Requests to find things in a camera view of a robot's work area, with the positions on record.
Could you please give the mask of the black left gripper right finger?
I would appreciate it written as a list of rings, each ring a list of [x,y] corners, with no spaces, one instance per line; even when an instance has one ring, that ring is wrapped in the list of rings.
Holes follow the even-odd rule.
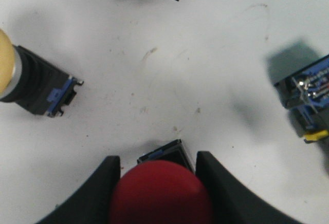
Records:
[[[299,223],[244,186],[208,151],[197,153],[196,175],[210,195],[215,223]]]

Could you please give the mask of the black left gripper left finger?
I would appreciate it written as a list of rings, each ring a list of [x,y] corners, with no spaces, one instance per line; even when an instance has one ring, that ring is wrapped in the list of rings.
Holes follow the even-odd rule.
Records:
[[[120,157],[107,156],[66,201],[38,223],[108,223],[110,200],[120,170]]]

